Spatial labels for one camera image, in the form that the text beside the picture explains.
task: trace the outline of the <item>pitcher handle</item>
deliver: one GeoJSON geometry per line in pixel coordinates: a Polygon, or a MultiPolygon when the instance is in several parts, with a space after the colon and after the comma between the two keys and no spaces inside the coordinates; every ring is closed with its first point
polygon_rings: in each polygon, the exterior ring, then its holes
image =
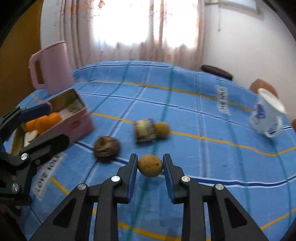
{"type": "Polygon", "coordinates": [[[37,53],[33,54],[29,59],[29,69],[30,69],[32,84],[34,88],[37,90],[46,88],[45,84],[38,83],[37,74],[36,74],[36,61],[38,61],[39,58],[41,57],[41,52],[42,51],[38,51],[37,53]]]}
{"type": "Polygon", "coordinates": [[[279,134],[280,130],[281,130],[281,125],[282,125],[281,117],[277,116],[277,129],[276,129],[276,131],[273,134],[270,134],[269,132],[265,131],[264,134],[269,138],[276,137],[279,134]]]}

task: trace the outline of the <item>metal bolt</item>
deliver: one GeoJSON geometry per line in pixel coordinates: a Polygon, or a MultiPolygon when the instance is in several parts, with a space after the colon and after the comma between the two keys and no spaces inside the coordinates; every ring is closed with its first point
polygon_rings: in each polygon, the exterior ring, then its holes
{"type": "Polygon", "coordinates": [[[23,153],[22,156],[20,157],[23,161],[26,160],[29,157],[28,153],[23,153]]]}
{"type": "Polygon", "coordinates": [[[222,184],[218,183],[218,184],[215,185],[215,188],[217,190],[223,190],[224,189],[224,186],[222,184]]]}
{"type": "Polygon", "coordinates": [[[81,183],[77,186],[78,190],[84,190],[86,188],[86,185],[84,183],[81,183]]]}
{"type": "Polygon", "coordinates": [[[113,176],[111,177],[111,181],[113,182],[118,182],[120,180],[120,177],[119,176],[113,176]]]}
{"type": "Polygon", "coordinates": [[[12,192],[17,193],[18,189],[19,189],[19,185],[17,183],[13,183],[11,186],[12,192]]]}
{"type": "Polygon", "coordinates": [[[182,180],[183,182],[189,182],[189,181],[190,181],[190,177],[188,177],[188,176],[182,176],[182,177],[181,177],[181,180],[182,180]]]}

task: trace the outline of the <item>pink pitcher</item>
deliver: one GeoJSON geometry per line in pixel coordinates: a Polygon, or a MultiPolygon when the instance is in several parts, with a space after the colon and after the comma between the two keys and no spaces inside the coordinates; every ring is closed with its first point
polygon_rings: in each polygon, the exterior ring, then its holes
{"type": "Polygon", "coordinates": [[[46,89],[49,95],[61,92],[74,84],[65,41],[60,41],[33,54],[29,60],[32,84],[35,89],[46,89]],[[40,62],[44,84],[37,80],[35,63],[40,62]]]}

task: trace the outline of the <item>blue tablecloth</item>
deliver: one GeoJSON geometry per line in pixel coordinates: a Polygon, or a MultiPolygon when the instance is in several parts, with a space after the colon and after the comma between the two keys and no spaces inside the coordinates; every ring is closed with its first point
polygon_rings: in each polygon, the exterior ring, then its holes
{"type": "MultiPolygon", "coordinates": [[[[23,207],[18,220],[27,238],[76,185],[103,182],[131,153],[139,158],[155,154],[161,160],[169,153],[175,165],[200,183],[224,184],[270,241],[287,231],[296,212],[296,135],[285,116],[276,138],[253,131],[254,93],[215,75],[158,62],[102,62],[75,70],[73,76],[96,129],[63,152],[43,195],[31,192],[33,203],[23,207]],[[217,87],[227,90],[228,113],[218,108],[217,87]],[[167,122],[172,130],[168,139],[137,146],[131,121],[146,118],[167,122]],[[92,154],[101,135],[121,143],[110,164],[96,162],[92,154]]],[[[37,90],[20,105],[31,107],[51,97],[37,90]]],[[[183,206],[170,202],[162,175],[149,179],[138,172],[131,203],[118,205],[119,240],[180,240],[182,215],[183,206]]],[[[207,215],[206,225],[210,237],[207,215]]]]}

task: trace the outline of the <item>pink box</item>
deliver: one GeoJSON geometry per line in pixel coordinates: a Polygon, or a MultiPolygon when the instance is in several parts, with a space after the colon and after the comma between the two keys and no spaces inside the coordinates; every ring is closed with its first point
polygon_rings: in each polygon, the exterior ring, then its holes
{"type": "MultiPolygon", "coordinates": [[[[61,94],[51,98],[46,102],[51,105],[52,112],[60,112],[67,107],[69,108],[69,106],[71,106],[74,102],[78,104],[80,108],[78,111],[71,114],[71,116],[65,117],[58,124],[49,128],[42,135],[36,137],[35,140],[39,137],[49,137],[52,134],[61,131],[63,134],[69,137],[70,143],[73,143],[95,129],[91,118],[91,113],[88,111],[84,102],[73,88],[62,92],[61,94]]],[[[11,148],[11,153],[13,155],[17,155],[24,147],[25,133],[26,130],[23,123],[14,132],[11,148]]]]}

